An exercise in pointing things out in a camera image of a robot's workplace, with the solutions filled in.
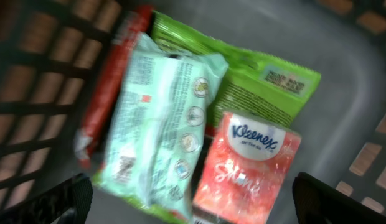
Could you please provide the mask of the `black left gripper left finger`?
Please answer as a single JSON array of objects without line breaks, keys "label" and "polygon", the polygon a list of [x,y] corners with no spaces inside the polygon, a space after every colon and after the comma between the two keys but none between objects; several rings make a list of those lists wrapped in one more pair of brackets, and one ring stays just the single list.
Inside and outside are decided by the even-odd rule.
[{"label": "black left gripper left finger", "polygon": [[80,173],[30,200],[0,212],[0,224],[84,224],[92,198],[90,178]]}]

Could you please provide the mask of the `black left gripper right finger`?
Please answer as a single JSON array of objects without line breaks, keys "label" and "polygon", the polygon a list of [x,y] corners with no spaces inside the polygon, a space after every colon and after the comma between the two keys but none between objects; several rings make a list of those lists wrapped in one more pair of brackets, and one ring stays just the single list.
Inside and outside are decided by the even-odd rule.
[{"label": "black left gripper right finger", "polygon": [[386,216],[301,172],[293,182],[299,224],[386,224]]}]

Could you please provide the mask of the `red candy bar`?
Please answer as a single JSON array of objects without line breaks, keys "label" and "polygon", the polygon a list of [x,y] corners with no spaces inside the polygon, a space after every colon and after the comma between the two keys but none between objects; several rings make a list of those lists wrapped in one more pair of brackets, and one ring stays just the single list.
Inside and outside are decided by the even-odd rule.
[{"label": "red candy bar", "polygon": [[130,11],[111,42],[110,54],[93,90],[82,125],[75,135],[75,156],[84,169],[90,167],[91,155],[117,100],[130,55],[140,33],[148,29],[153,10],[152,5],[145,4]]}]

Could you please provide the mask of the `red Kleenex tissue pack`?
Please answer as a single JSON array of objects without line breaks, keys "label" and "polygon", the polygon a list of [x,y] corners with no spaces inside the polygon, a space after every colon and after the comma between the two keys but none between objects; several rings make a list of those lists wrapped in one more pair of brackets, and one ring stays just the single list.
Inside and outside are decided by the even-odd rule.
[{"label": "red Kleenex tissue pack", "polygon": [[224,111],[193,204],[231,223],[266,223],[300,143],[288,128]]}]

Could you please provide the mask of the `mint green wipes pack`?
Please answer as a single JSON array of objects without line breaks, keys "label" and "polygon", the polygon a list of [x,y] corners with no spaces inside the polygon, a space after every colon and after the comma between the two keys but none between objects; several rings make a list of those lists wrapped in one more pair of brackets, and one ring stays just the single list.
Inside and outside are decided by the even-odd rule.
[{"label": "mint green wipes pack", "polygon": [[190,183],[206,109],[227,69],[219,53],[166,52],[141,34],[111,120],[98,185],[140,209],[190,222]]}]

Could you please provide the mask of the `green snack bag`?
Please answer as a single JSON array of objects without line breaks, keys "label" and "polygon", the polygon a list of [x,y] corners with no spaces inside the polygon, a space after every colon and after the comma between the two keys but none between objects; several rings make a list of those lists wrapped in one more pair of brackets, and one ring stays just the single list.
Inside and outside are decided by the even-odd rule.
[{"label": "green snack bag", "polygon": [[150,36],[163,50],[220,53],[229,64],[207,110],[205,132],[209,136],[216,132],[225,109],[242,110],[290,127],[321,80],[321,74],[310,68],[229,45],[160,12],[154,12],[153,17]]}]

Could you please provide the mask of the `grey plastic mesh basket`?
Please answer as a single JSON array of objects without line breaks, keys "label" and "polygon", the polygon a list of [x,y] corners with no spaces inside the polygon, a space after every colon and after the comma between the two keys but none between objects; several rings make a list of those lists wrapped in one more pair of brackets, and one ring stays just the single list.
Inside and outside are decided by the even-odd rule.
[{"label": "grey plastic mesh basket", "polygon": [[[386,216],[386,1],[0,1],[0,212],[83,173],[93,187],[85,223],[231,223],[193,204],[219,125],[204,134],[190,222],[98,185],[121,88],[90,167],[75,156],[111,42],[145,4],[206,36],[321,74],[290,127],[282,126],[301,143],[266,223],[298,223],[292,188],[301,172]],[[151,38],[153,13],[140,35]]]}]

